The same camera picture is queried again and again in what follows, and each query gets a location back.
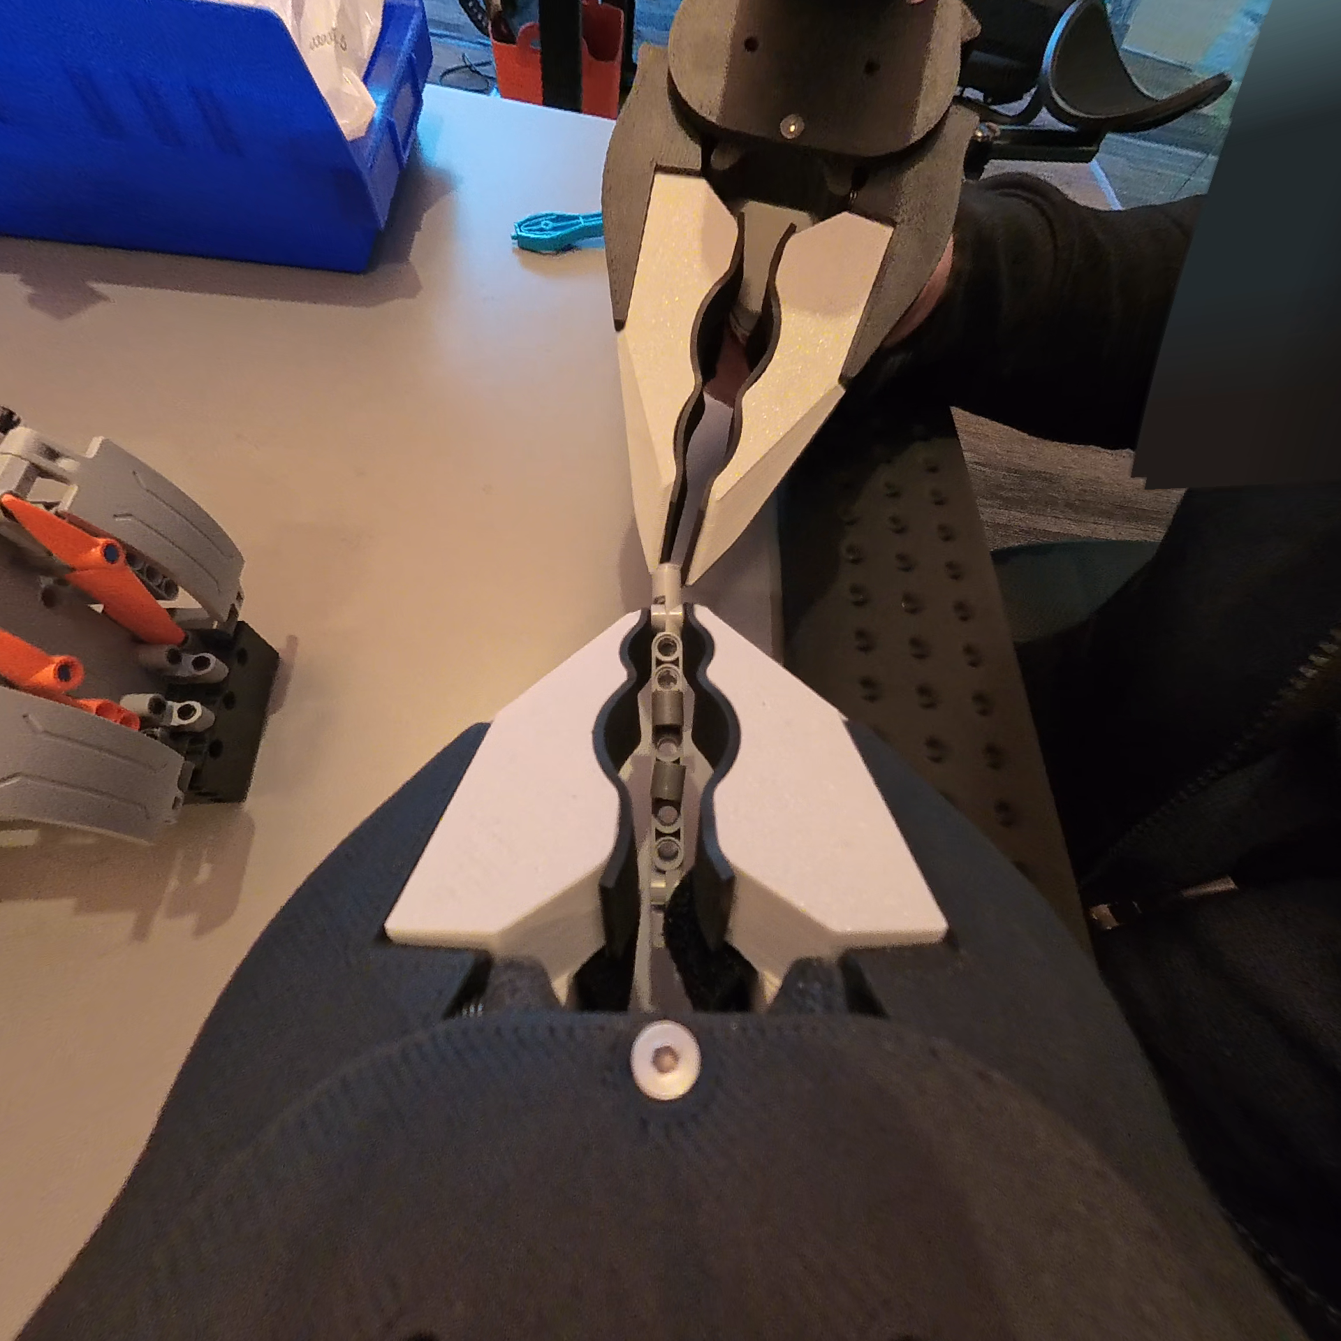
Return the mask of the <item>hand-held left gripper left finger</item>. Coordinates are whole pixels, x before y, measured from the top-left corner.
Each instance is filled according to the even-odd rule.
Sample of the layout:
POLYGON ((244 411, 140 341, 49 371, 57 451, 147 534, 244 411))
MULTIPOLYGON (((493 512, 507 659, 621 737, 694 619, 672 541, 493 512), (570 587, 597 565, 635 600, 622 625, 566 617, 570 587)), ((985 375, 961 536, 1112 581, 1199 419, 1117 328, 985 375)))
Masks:
POLYGON ((396 945, 536 961, 562 1004, 635 938, 622 775, 643 740, 643 613, 627 613, 488 723, 384 921, 396 945))

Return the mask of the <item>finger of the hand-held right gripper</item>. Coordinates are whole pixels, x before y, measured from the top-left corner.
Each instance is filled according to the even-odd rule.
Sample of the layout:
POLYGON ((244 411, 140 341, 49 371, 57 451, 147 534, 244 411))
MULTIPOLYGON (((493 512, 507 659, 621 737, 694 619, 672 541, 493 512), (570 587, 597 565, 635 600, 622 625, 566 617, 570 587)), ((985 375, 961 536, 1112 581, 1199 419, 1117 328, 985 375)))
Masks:
POLYGON ((702 330, 740 276, 736 215, 702 177, 656 172, 630 301, 618 330, 634 515, 646 560, 669 560, 681 518, 685 453, 702 415, 702 330))
POLYGON ((841 399, 841 375, 892 234, 889 223, 841 212, 780 242, 769 344, 736 397, 731 454, 710 483, 686 582, 740 536, 841 399))

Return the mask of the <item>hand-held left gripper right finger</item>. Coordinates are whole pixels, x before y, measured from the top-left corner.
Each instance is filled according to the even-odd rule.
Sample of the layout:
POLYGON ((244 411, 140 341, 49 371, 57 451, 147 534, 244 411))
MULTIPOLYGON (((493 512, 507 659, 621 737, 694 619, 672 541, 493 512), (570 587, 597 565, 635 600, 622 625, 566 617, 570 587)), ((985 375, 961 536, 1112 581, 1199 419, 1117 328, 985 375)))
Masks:
POLYGON ((685 613, 709 946, 764 1005, 796 961, 938 945, 950 932, 843 713, 705 606, 685 613))

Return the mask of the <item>light grey holed brick beam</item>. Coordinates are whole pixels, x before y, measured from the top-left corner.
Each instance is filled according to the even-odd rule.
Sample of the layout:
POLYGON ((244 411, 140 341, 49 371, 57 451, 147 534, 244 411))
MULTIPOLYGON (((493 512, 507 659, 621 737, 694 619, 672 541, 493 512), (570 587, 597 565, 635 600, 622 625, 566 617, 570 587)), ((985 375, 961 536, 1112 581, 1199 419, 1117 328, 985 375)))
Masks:
POLYGON ((665 906, 693 844, 693 689, 681 619, 659 627, 649 614, 648 678, 640 689, 641 742, 627 766, 648 951, 665 946, 665 906))

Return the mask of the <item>teal round object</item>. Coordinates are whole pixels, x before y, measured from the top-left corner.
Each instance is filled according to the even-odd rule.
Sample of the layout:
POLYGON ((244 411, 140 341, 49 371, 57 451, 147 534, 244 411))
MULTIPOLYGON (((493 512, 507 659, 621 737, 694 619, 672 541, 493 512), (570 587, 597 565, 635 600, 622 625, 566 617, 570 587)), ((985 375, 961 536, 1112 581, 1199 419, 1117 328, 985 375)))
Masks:
POLYGON ((558 255, 586 245, 603 245, 605 221, 594 212, 533 212, 512 225, 512 244, 533 255, 558 255))

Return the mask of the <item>black studded foam pad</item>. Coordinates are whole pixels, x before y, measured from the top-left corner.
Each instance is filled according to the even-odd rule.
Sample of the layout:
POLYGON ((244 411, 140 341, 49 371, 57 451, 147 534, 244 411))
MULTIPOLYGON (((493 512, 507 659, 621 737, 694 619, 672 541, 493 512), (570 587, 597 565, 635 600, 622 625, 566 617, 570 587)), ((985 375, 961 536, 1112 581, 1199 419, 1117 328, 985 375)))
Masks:
POLYGON ((779 490, 777 542, 787 668, 891 745, 1088 949, 950 411, 833 413, 779 490))

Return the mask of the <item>black chair base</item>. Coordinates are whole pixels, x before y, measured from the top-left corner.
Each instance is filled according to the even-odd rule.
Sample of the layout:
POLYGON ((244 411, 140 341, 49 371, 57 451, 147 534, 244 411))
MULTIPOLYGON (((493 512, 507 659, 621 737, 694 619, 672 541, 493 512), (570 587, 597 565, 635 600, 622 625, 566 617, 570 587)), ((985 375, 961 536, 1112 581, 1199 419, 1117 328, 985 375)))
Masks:
POLYGON ((1154 95, 1132 76, 1100 1, 972 1, 978 36, 961 62, 964 106, 978 116, 966 175, 991 159, 1088 162, 1111 132, 1156 129, 1231 89, 1218 71, 1154 95))

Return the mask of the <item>orange plastic object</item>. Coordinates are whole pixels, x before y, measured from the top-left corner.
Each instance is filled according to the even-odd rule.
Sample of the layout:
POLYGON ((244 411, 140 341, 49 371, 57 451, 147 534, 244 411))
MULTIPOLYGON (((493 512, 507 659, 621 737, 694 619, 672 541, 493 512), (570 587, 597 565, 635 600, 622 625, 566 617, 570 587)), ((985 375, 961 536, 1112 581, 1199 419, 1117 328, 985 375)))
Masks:
POLYGON ((491 52, 501 95, 613 119, 632 59, 629 6, 491 3, 491 52))

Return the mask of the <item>grey chair seat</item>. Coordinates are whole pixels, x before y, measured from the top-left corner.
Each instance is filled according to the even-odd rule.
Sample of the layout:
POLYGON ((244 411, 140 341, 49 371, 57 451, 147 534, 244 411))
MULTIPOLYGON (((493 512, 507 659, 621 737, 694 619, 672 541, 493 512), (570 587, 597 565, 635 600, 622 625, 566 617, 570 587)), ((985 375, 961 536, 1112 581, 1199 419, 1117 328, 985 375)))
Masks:
POLYGON ((1001 601, 1015 644, 1081 624, 1130 579, 1156 541, 1069 539, 997 547, 1001 601))

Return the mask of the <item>white plastic bag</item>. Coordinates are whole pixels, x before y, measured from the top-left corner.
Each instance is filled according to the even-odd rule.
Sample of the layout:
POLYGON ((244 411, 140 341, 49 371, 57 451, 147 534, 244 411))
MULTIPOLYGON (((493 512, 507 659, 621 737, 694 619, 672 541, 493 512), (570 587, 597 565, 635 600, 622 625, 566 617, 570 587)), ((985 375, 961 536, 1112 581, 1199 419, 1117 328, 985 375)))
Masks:
POLYGON ((359 138, 375 116, 364 84, 380 28, 381 1, 293 1, 290 31, 346 140, 359 138))

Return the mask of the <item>grey orange toy brick model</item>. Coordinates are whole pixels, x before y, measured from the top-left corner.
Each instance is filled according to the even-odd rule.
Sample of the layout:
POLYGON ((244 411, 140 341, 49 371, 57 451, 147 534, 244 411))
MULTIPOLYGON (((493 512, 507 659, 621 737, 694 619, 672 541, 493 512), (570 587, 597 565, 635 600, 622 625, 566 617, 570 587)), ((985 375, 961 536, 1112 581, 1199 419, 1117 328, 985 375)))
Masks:
POLYGON ((279 652, 244 560, 188 493, 108 437, 64 446, 3 407, 1 828, 159 839, 247 796, 279 652))

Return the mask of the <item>blue plastic bin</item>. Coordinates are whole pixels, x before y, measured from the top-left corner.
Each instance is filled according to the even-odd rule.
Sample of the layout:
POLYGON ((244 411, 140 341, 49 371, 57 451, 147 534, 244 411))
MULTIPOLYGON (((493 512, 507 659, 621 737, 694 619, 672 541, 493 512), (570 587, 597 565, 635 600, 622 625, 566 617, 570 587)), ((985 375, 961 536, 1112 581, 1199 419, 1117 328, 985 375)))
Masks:
POLYGON ((1 231, 357 274, 431 68, 388 3, 348 140, 279 15, 241 4, 1 3, 1 231))

